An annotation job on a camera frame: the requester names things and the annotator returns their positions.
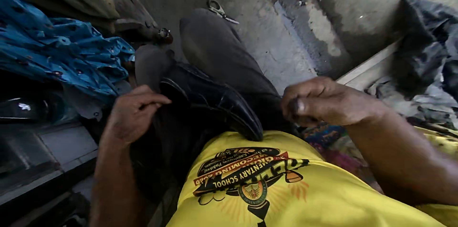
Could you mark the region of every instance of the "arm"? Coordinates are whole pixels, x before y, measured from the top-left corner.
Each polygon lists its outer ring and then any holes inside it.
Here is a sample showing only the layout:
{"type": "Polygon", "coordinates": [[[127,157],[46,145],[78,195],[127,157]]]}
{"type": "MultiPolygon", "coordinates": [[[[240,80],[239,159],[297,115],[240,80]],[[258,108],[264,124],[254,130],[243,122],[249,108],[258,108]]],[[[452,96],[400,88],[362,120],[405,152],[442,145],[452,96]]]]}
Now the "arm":
{"type": "Polygon", "coordinates": [[[345,126],[387,195],[411,205],[458,206],[457,162],[381,101],[329,78],[315,78],[288,87],[282,109],[305,127],[320,120],[345,126]]]}
{"type": "Polygon", "coordinates": [[[167,97],[155,94],[148,86],[116,100],[99,142],[90,226],[146,226],[129,148],[149,129],[157,109],[169,103],[167,97]]]}

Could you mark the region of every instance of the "black shoe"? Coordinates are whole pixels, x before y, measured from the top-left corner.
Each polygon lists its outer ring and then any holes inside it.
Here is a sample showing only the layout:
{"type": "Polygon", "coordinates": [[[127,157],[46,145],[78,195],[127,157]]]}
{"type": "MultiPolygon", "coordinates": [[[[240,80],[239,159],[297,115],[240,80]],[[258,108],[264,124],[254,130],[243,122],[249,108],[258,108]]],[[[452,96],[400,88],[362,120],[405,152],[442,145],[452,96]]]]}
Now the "black shoe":
{"type": "Polygon", "coordinates": [[[227,84],[216,83],[196,67],[177,63],[161,80],[160,89],[175,106],[220,121],[248,140],[262,140],[262,125],[242,95],[227,84]]]}

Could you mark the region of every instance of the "hand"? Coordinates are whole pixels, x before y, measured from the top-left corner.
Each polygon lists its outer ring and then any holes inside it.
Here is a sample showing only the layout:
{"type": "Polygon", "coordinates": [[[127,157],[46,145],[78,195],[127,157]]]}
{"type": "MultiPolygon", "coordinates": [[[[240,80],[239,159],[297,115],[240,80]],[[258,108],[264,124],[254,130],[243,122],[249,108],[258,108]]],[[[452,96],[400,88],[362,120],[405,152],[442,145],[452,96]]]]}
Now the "hand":
{"type": "Polygon", "coordinates": [[[286,119],[303,127],[318,121],[347,126],[380,118],[388,110],[381,101],[325,77],[287,87],[281,107],[286,119]]]}
{"type": "Polygon", "coordinates": [[[154,93],[147,85],[118,97],[108,118],[103,137],[120,140],[123,145],[137,141],[148,131],[151,119],[162,105],[170,104],[164,95],[154,93]]]}

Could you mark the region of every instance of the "blue fabric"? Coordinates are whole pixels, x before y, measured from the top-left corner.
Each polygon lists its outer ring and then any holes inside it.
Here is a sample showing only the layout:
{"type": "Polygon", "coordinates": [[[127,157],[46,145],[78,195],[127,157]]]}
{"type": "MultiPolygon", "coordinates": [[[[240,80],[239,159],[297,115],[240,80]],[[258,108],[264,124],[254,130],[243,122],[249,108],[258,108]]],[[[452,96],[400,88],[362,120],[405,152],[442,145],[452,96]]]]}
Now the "blue fabric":
{"type": "Polygon", "coordinates": [[[56,80],[109,101],[121,66],[135,50],[122,38],[103,36],[90,23],[48,18],[21,0],[0,0],[0,69],[38,81],[56,80]]]}

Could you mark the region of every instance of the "t-shirt print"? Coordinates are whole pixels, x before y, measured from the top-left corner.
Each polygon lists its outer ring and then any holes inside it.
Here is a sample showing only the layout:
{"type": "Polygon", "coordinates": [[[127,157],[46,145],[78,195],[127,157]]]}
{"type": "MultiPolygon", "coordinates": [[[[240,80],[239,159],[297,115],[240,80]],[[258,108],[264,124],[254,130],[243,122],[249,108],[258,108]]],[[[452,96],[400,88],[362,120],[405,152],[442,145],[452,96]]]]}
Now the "t-shirt print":
{"type": "MultiPolygon", "coordinates": [[[[282,153],[277,148],[226,149],[201,165],[198,176],[194,179],[197,189],[193,194],[199,197],[201,206],[221,202],[226,196],[239,197],[246,204],[246,212],[262,220],[258,226],[266,226],[264,219],[271,203],[283,202],[281,194],[270,195],[267,199],[267,190],[274,183],[285,181],[290,184],[287,192],[305,202],[309,185],[302,181],[303,176],[295,170],[308,163],[309,160],[306,159],[289,158],[288,152],[282,153]]],[[[227,205],[223,211],[234,214],[233,217],[240,217],[240,213],[231,209],[240,206],[237,204],[227,205]]]]}

